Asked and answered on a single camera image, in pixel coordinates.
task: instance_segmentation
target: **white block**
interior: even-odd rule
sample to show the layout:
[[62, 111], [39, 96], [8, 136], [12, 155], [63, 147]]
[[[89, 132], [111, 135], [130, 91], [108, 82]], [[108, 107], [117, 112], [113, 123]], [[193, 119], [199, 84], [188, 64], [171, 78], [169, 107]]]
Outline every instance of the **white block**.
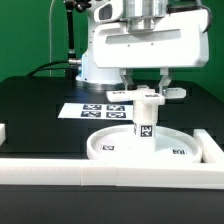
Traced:
[[204, 162], [224, 165], [224, 153], [222, 149], [204, 129], [194, 130], [194, 139], [202, 148], [202, 159]]
[[224, 167], [215, 164], [123, 166], [117, 174], [117, 186], [224, 188]]
[[80, 185], [80, 160], [0, 159], [0, 184]]
[[5, 125], [0, 124], [0, 146], [5, 141]]
[[97, 160], [83, 160], [81, 185], [116, 186], [116, 165]]

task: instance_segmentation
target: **printed marker sheet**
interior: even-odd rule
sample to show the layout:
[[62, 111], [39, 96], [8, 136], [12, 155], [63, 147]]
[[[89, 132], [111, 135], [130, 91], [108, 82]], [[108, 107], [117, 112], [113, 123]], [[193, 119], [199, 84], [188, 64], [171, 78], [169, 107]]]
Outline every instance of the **printed marker sheet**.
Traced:
[[132, 120], [132, 105], [65, 103], [58, 118]]

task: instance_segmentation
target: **black table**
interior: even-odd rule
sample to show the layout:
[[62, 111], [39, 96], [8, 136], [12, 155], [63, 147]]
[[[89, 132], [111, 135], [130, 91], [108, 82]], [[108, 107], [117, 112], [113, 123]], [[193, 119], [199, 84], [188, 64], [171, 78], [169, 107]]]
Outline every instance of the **black table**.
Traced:
[[[148, 82], [155, 87], [158, 82]], [[203, 128], [224, 148], [224, 104], [190, 82], [183, 100], [160, 106], [158, 125], [188, 134]], [[109, 103], [105, 92], [64, 78], [12, 77], [0, 83], [2, 158], [85, 159], [96, 130], [131, 121], [58, 119], [67, 103]], [[224, 191], [133, 187], [0, 186], [0, 223], [223, 223]]]

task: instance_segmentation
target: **green wall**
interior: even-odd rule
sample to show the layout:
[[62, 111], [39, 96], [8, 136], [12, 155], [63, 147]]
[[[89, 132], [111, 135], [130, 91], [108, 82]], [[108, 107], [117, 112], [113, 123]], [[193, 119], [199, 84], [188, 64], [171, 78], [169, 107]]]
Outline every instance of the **green wall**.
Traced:
[[[224, 27], [223, 0], [203, 0], [213, 13], [209, 31], [210, 60], [203, 68], [176, 69], [176, 80], [200, 84], [224, 101]], [[49, 62], [49, 9], [51, 0], [0, 2], [0, 81], [10, 76], [26, 75]], [[74, 15], [76, 51], [84, 52], [87, 41], [86, 14]], [[67, 57], [66, 13], [62, 0], [53, 10], [53, 60]], [[54, 76], [63, 72], [54, 72]], [[158, 70], [136, 70], [134, 78], [159, 79]]]

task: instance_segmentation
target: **black cable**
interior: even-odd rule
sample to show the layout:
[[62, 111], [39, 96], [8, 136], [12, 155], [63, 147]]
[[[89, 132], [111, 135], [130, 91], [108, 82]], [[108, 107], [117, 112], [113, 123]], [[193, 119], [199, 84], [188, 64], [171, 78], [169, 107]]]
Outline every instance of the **black cable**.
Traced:
[[76, 58], [75, 43], [74, 43], [74, 28], [73, 28], [73, 12], [67, 10], [68, 22], [68, 58]]
[[41, 65], [39, 66], [38, 68], [36, 68], [35, 70], [29, 72], [27, 74], [28, 77], [32, 77], [36, 72], [40, 71], [40, 70], [43, 70], [44, 68], [46, 67], [49, 67], [49, 66], [52, 66], [52, 65], [57, 65], [57, 64], [65, 64], [65, 63], [68, 63], [67, 60], [59, 60], [59, 61], [53, 61], [53, 62], [50, 62], [50, 63], [47, 63], [47, 64], [44, 64], [44, 65]]
[[77, 69], [77, 67], [60, 67], [60, 68], [42, 68], [42, 69], [36, 69], [32, 72], [32, 75], [27, 75], [28, 77], [33, 77], [37, 72], [41, 72], [41, 71], [53, 71], [53, 70], [74, 70]]

